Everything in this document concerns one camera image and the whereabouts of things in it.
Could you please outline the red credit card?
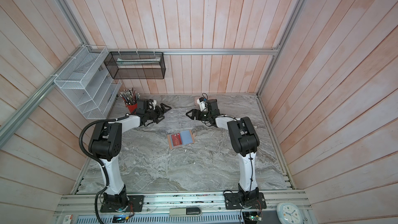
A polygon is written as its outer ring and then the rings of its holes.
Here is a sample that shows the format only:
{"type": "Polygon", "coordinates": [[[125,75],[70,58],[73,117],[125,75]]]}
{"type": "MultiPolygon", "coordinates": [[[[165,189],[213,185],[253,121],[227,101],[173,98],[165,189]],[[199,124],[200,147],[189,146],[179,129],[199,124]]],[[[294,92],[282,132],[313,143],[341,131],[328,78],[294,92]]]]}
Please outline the red credit card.
{"type": "Polygon", "coordinates": [[[173,148],[182,145],[182,139],[181,139],[180,133],[171,134],[170,138],[171,138],[171,145],[173,148]]]}

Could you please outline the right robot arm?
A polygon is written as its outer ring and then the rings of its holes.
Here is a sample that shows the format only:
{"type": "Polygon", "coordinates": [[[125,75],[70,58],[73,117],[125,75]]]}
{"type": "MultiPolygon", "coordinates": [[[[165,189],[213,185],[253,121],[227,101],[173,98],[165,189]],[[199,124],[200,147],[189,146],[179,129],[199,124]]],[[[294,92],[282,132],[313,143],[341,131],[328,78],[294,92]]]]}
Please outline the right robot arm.
{"type": "Polygon", "coordinates": [[[220,112],[216,99],[197,99],[199,109],[192,109],[186,116],[211,127],[222,128],[229,132],[231,145],[239,159],[240,178],[238,192],[226,191],[226,203],[236,202],[240,207],[249,208],[260,200],[260,191],[256,180],[255,158],[260,139],[249,117],[236,118],[220,112]]]}

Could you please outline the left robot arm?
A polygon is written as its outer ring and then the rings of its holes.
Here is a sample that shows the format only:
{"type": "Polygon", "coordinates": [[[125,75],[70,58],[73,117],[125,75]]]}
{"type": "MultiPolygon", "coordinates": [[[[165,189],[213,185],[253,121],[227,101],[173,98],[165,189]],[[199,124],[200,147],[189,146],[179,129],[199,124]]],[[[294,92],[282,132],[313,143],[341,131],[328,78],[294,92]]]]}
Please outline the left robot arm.
{"type": "Polygon", "coordinates": [[[172,108],[156,100],[139,99],[133,113],[114,119],[96,120],[86,125],[79,136],[83,153],[96,161],[101,168],[104,188],[102,211],[123,212],[129,204],[126,186],[119,169],[122,134],[134,128],[159,123],[172,108]]]}

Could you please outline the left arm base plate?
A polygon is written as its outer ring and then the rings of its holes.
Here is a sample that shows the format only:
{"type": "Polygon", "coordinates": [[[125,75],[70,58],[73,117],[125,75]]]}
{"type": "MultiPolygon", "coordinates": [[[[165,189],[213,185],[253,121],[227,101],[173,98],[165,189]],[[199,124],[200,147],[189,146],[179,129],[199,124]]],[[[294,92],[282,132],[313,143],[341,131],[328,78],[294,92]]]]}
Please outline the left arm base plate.
{"type": "Polygon", "coordinates": [[[113,212],[141,212],[144,203],[144,195],[117,196],[105,195],[101,206],[101,213],[113,212]]]}

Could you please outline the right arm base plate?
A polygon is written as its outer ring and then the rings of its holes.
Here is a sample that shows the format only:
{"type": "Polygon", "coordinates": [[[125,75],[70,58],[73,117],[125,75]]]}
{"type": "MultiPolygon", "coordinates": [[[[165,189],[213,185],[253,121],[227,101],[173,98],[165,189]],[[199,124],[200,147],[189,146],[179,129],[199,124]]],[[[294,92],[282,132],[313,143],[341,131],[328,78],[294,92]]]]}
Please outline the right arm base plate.
{"type": "Polygon", "coordinates": [[[261,192],[254,193],[250,198],[245,198],[241,192],[225,191],[223,193],[226,209],[258,209],[267,208],[264,194],[261,192]]]}

